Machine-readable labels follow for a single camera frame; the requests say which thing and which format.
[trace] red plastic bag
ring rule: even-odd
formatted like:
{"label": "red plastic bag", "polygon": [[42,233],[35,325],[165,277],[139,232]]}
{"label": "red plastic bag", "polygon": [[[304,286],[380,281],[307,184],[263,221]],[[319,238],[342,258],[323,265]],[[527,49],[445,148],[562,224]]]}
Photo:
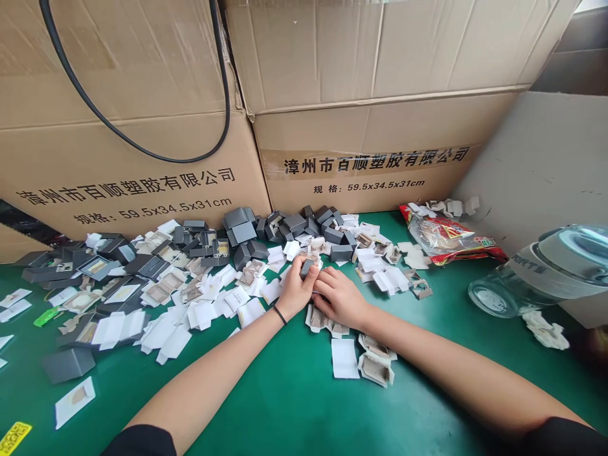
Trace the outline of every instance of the red plastic bag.
{"label": "red plastic bag", "polygon": [[509,259],[494,239],[477,236],[474,231],[449,218],[420,217],[407,205],[399,206],[399,210],[411,235],[437,266],[454,260],[490,257],[506,262]]}

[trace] human arm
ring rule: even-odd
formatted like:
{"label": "human arm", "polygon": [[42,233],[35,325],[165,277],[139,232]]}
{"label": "human arm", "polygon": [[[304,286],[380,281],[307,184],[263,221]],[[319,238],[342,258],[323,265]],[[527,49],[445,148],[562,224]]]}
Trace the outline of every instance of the human arm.
{"label": "human arm", "polygon": [[425,373],[480,422],[512,440],[562,417],[588,426],[561,402],[511,370],[365,301],[340,271],[324,269],[315,305],[330,319],[368,334]]}
{"label": "human arm", "polygon": [[[304,258],[297,257],[276,303],[289,321],[308,302],[319,271],[311,267],[300,279]],[[233,337],[206,353],[165,385],[127,428],[150,424],[171,434],[178,455],[184,454],[203,432],[228,394],[262,348],[283,327],[275,310],[269,310]]]}

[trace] cardboard box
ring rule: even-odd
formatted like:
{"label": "cardboard box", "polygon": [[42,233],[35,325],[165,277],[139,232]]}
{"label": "cardboard box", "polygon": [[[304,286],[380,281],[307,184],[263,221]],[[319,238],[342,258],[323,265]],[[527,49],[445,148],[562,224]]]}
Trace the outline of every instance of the cardboard box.
{"label": "cardboard box", "polygon": [[[144,147],[183,158],[215,144],[224,114],[117,124]],[[239,206],[270,212],[251,125],[240,111],[232,112],[219,151],[188,165],[147,157],[101,123],[0,131],[0,149],[14,151],[0,168],[2,198],[72,239],[98,231],[133,238],[170,219],[220,227]]]}
{"label": "cardboard box", "polygon": [[[202,155],[224,128],[224,91],[206,0],[51,2],[68,60],[97,107],[142,147]],[[230,209],[270,210],[227,47],[231,124],[191,164],[132,148],[89,111],[60,67],[36,2],[3,3],[0,198],[72,239],[133,238],[177,219],[215,227]]]}
{"label": "cardboard box", "polygon": [[580,0],[226,0],[252,114],[526,89]]}
{"label": "cardboard box", "polygon": [[255,117],[270,201],[288,213],[341,213],[443,200],[518,93],[406,101]]}
{"label": "cardboard box", "polygon": [[[224,110],[207,0],[62,0],[51,9],[76,76],[111,121]],[[6,0],[2,12],[0,87],[10,109],[0,110],[0,127],[97,122],[59,63],[38,2]]]}
{"label": "cardboard box", "polygon": [[41,242],[0,224],[0,264],[14,263],[32,251],[51,251]]}

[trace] wrist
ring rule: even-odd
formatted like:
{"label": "wrist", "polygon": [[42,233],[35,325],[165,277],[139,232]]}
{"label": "wrist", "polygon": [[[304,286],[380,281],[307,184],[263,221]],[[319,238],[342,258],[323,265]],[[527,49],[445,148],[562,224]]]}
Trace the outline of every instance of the wrist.
{"label": "wrist", "polygon": [[367,308],[365,309],[365,312],[362,312],[362,318],[358,328],[355,329],[361,333],[370,335],[369,333],[373,331],[374,321],[376,320],[376,314],[379,310],[380,309],[377,307],[367,303]]}
{"label": "wrist", "polygon": [[290,310],[289,306],[285,305],[280,298],[274,306],[279,310],[281,315],[283,315],[283,318],[287,323],[289,323],[289,321],[298,314],[298,312],[293,312],[293,310]]}

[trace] black strap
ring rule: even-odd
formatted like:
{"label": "black strap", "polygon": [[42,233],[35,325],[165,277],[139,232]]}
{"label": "black strap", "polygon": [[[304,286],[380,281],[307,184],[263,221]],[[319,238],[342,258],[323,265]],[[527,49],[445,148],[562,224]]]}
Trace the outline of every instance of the black strap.
{"label": "black strap", "polygon": [[283,326],[285,326],[287,324],[287,320],[285,319],[285,317],[283,317],[283,314],[281,313],[281,311],[277,308],[276,305],[272,306],[272,308],[277,311],[277,314],[279,314],[279,316],[281,317],[281,320],[283,320]]}

